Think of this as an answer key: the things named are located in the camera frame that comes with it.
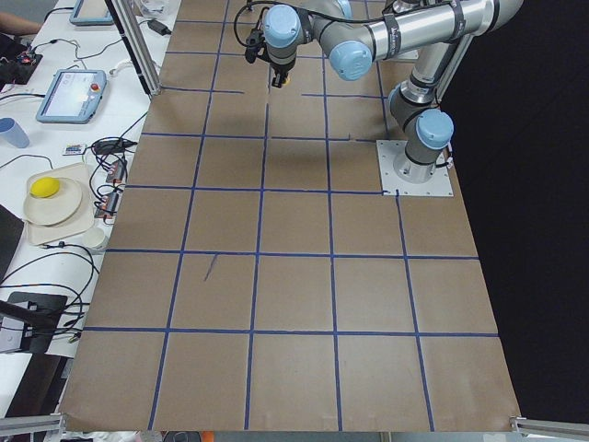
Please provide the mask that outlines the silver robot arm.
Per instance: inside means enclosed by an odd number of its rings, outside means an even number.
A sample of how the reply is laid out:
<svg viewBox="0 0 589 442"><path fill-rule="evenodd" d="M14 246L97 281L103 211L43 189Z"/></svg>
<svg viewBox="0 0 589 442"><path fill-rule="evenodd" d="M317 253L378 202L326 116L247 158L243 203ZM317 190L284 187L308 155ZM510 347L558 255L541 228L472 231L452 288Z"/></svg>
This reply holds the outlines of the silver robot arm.
<svg viewBox="0 0 589 442"><path fill-rule="evenodd" d="M410 77L389 95L392 116L408 141L394 160L404 181L425 183L453 135L450 116L433 107L442 77L457 64L471 36L492 32L521 8L519 1L389 1L381 17L355 20L346 1L278 4L261 24L263 57L280 87L294 67L299 46L316 41L332 69L345 81L368 73L376 61L419 51Z"/></svg>

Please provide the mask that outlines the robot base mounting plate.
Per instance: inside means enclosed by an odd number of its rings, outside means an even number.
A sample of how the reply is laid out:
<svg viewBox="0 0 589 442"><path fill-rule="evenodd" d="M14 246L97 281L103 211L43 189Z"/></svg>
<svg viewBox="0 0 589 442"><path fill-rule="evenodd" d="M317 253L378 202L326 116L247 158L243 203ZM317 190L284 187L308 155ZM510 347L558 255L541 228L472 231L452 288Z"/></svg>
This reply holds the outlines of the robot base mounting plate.
<svg viewBox="0 0 589 442"><path fill-rule="evenodd" d="M378 166L383 194L392 196L453 197L442 150L431 165L417 165L406 156L405 140L378 140Z"/></svg>

